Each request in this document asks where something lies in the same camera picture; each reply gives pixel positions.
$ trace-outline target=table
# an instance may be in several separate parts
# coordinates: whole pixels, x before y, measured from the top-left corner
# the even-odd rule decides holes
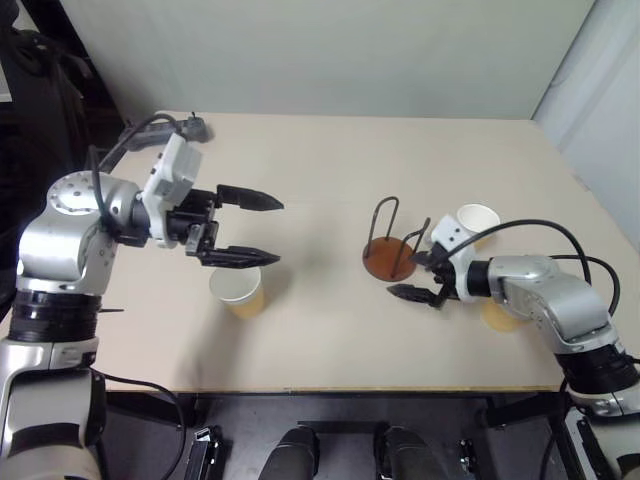
[[[267,308],[251,320],[230,315],[209,293],[210,270],[181,246],[120,247],[103,306],[125,311],[100,316],[99,370],[185,392],[556,389],[561,371],[533,325],[499,333],[483,320],[480,303],[432,310],[393,297],[365,271],[371,214],[387,195],[400,198],[397,237],[470,202],[491,206],[503,221],[565,225],[587,254],[618,270],[614,322],[627,349],[640,352],[637,252],[535,123],[202,116],[216,138],[195,145],[204,154],[195,186],[244,186],[285,204],[274,212],[225,206],[217,213],[217,246],[282,256],[263,271]],[[114,175],[144,185],[160,151],[128,153]],[[388,218],[383,210],[378,235]],[[525,253],[573,252],[558,232],[527,226],[499,232],[479,258]],[[563,268],[579,274],[575,263]],[[608,303],[607,274],[598,266],[592,272]],[[434,287],[426,272],[408,281]]]

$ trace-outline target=wire cup holder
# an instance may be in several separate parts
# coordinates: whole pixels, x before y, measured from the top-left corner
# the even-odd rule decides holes
[[[378,213],[382,206],[387,202],[394,202],[393,213],[387,227],[387,233],[384,237],[373,238],[373,232],[376,228]],[[369,238],[362,252],[362,263],[367,271],[379,280],[385,282],[399,282],[410,276],[416,269],[416,264],[410,258],[418,249],[420,241],[424,233],[429,228],[431,218],[427,217],[424,225],[420,230],[407,234],[404,239],[400,240],[391,237],[391,229],[398,213],[400,200],[398,197],[390,196],[380,200],[373,211],[371,218],[371,228],[369,229]],[[413,248],[407,245],[407,242],[417,236],[418,240]]]

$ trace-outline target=white wall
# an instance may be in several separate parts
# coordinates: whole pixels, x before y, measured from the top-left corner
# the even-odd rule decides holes
[[[531,118],[592,0],[62,0],[116,104]]]
[[[598,0],[535,119],[640,251],[640,0]]]

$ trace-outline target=paper cup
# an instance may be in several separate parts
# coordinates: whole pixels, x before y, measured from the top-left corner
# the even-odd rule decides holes
[[[264,308],[260,267],[216,268],[209,279],[209,289],[237,317],[251,318]]]
[[[463,205],[458,209],[456,217],[458,218],[458,223],[460,223],[460,225],[462,225],[470,235],[475,235],[487,228],[495,227],[500,224],[500,217],[498,214],[486,205],[481,205],[479,203]],[[479,248],[486,243],[488,239],[489,237],[485,237],[474,243],[474,246]]]

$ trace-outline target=brown round base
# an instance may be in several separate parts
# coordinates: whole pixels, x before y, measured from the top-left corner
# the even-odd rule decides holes
[[[405,244],[404,247],[402,247],[396,274],[393,277],[391,276],[393,264],[396,261],[396,255],[398,255],[398,250],[401,246],[402,240],[397,238],[376,238],[371,241],[369,256],[367,258],[364,257],[367,251],[365,245],[362,252],[362,263],[364,263],[365,268],[371,275],[380,280],[384,280],[385,282],[399,282],[404,280],[414,272],[416,264],[409,260],[413,251]]]

